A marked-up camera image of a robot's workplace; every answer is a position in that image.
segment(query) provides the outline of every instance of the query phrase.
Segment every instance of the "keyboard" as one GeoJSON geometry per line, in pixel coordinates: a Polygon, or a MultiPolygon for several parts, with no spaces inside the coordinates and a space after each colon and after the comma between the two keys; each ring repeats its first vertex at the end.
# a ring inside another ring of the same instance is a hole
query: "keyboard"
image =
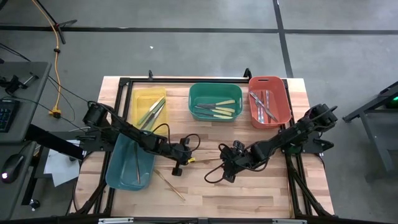
{"type": "Polygon", "coordinates": [[[0,133],[7,133],[19,107],[19,101],[0,100],[0,133]]]}

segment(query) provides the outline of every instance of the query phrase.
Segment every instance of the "white paper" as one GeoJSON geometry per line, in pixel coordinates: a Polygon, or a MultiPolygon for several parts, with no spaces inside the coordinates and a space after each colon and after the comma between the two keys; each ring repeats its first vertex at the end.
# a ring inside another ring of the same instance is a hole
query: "white paper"
{"type": "MultiPolygon", "coordinates": [[[[80,143],[80,141],[77,140],[69,140],[68,142],[76,145],[80,143]]],[[[50,149],[44,167],[44,174],[52,174],[54,186],[58,186],[78,177],[79,172],[80,166],[78,160],[70,161],[68,156],[50,149]]]]}

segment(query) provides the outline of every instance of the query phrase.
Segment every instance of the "gray floor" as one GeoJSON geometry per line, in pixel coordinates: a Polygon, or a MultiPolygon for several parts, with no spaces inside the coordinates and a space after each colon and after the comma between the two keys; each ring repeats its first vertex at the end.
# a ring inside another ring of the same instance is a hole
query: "gray floor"
{"type": "MultiPolygon", "coordinates": [[[[78,19],[77,26],[271,28],[276,21],[272,0],[119,0],[42,1],[59,21],[78,19]]],[[[393,0],[280,0],[286,29],[398,29],[398,2],[393,0]]],[[[28,0],[10,1],[0,11],[0,24],[44,26],[28,0]]],[[[84,33],[68,32],[61,46],[61,83],[76,94],[96,100],[105,75],[192,75],[240,77],[246,67],[255,76],[286,77],[277,34],[84,33]]],[[[338,105],[340,118],[397,81],[396,35],[287,35],[294,77],[304,78],[311,105],[338,105]]],[[[0,31],[0,42],[31,60],[53,62],[50,32],[0,31]]],[[[0,58],[21,59],[0,51],[0,58]]],[[[52,107],[55,88],[47,85],[41,103],[52,107]]],[[[68,97],[81,119],[85,102],[68,97]]],[[[67,118],[72,111],[62,100],[67,118]]],[[[34,123],[50,131],[74,127],[37,110],[34,123]]],[[[325,153],[326,174],[335,213],[344,218],[398,222],[398,183],[369,184],[364,175],[381,167],[360,121],[339,121],[324,138],[335,143],[325,153]]],[[[21,208],[14,218],[63,215],[72,185],[35,192],[42,207],[21,208]]]]}

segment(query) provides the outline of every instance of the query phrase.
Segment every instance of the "wooden table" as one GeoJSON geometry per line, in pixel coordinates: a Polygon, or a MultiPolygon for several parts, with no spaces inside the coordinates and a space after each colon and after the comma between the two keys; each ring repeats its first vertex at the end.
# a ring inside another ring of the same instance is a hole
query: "wooden table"
{"type": "MultiPolygon", "coordinates": [[[[104,77],[98,101],[114,106],[120,77],[104,77]]],[[[287,79],[296,120],[309,109],[304,80],[287,79]]],[[[193,120],[188,110],[188,91],[192,84],[134,83],[134,89],[164,86],[167,89],[167,110],[172,142],[190,133],[201,137],[200,148],[193,153],[196,159],[218,157],[219,143],[232,145],[240,140],[249,145],[260,139],[269,139],[277,129],[261,130],[252,127],[248,104],[247,84],[239,85],[243,91],[243,112],[233,123],[202,122],[193,120]]],[[[76,203],[80,208],[98,185],[103,163],[103,152],[95,152],[84,162],[76,187],[76,203]]],[[[308,188],[326,211],[333,213],[331,198],[321,160],[314,155],[303,154],[303,164],[308,188]]],[[[183,201],[158,176],[153,175],[150,186],[138,192],[116,190],[112,216],[129,217],[223,217],[223,218],[289,218],[292,216],[288,191],[287,169],[284,156],[277,151],[262,172],[240,172],[235,183],[222,181],[208,184],[203,177],[218,166],[220,161],[193,163],[182,166],[181,177],[171,175],[174,161],[157,156],[155,168],[185,197],[183,201]]],[[[209,176],[221,177],[222,169],[209,176]]],[[[303,198],[298,190],[300,208],[304,211],[303,198]]]]}

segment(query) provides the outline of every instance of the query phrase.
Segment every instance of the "red basket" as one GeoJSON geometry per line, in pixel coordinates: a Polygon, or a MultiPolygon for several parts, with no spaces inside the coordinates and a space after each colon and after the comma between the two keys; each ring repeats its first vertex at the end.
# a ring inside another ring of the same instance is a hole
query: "red basket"
{"type": "Polygon", "coordinates": [[[252,91],[266,105],[266,90],[269,90],[269,111],[278,121],[270,119],[264,110],[264,124],[258,121],[258,113],[255,99],[248,94],[251,123],[255,128],[278,128],[280,125],[288,123],[292,115],[290,114],[289,101],[287,99],[285,85],[279,77],[254,77],[249,81],[249,91],[252,91]]]}

